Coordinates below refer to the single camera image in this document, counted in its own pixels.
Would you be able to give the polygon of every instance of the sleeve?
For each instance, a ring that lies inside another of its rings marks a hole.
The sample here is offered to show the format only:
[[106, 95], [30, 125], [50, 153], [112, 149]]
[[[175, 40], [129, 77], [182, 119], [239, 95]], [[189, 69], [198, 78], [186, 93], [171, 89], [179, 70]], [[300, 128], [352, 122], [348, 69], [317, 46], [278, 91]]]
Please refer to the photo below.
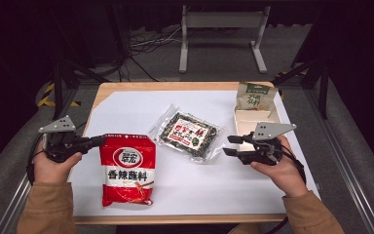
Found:
[[18, 223], [18, 233], [76, 233], [71, 183], [35, 182]]
[[344, 233], [338, 220], [312, 191], [300, 197], [283, 197], [283, 201], [294, 233]]

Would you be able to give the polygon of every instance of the person's left hand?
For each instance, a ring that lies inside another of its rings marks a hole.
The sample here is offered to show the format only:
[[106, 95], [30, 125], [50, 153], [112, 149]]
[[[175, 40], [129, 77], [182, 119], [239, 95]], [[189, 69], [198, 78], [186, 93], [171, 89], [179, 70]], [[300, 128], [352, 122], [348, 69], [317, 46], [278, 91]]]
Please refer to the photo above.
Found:
[[[36, 152], [43, 150], [43, 141], [37, 146]], [[82, 159], [83, 154], [78, 152], [63, 163], [56, 163], [47, 158], [45, 152], [38, 153], [34, 159], [34, 174], [36, 182], [63, 184], [68, 180], [71, 169]]]

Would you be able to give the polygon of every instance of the brand logo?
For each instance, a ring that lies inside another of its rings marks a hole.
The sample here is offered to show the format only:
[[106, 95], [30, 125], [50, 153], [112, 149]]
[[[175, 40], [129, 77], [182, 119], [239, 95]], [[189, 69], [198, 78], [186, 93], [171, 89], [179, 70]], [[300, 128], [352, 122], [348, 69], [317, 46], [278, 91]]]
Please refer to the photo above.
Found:
[[122, 168], [136, 168], [142, 163], [142, 154], [130, 147], [122, 147], [113, 154], [114, 163]]

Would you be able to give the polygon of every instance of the white paper sheet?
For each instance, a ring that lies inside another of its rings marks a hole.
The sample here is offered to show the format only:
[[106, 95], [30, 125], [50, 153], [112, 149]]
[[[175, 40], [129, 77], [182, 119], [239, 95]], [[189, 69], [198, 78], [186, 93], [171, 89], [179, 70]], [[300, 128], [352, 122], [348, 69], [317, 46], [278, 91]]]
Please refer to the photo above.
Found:
[[[233, 109], [236, 91], [117, 92], [92, 112], [86, 136], [141, 134], [148, 131], [171, 104], [198, 118], [223, 127], [224, 146], [234, 147], [227, 136], [235, 134]], [[280, 120], [289, 123], [279, 95], [275, 104]], [[305, 165], [308, 188], [318, 191], [293, 132], [291, 147]], [[70, 181], [74, 192], [74, 215], [234, 215], [284, 214], [281, 192], [264, 175], [221, 152], [207, 165], [191, 162], [178, 151], [157, 146], [152, 206], [118, 204], [103, 208], [102, 173], [98, 148], [84, 155], [74, 167]]]

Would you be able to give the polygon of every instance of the white metal stand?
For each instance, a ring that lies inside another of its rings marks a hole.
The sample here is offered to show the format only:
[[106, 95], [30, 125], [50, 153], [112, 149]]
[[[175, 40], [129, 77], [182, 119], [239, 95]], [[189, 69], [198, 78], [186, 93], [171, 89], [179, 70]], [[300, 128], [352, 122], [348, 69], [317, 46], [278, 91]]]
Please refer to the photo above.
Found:
[[187, 72], [188, 27], [255, 27], [258, 30], [257, 38], [255, 41], [250, 41], [250, 46], [256, 58], [259, 71], [261, 73], [266, 73], [267, 68], [259, 47], [269, 17], [269, 12], [270, 7], [265, 7], [263, 12], [187, 12], [186, 6], [183, 6], [181, 21], [183, 38], [179, 72]]

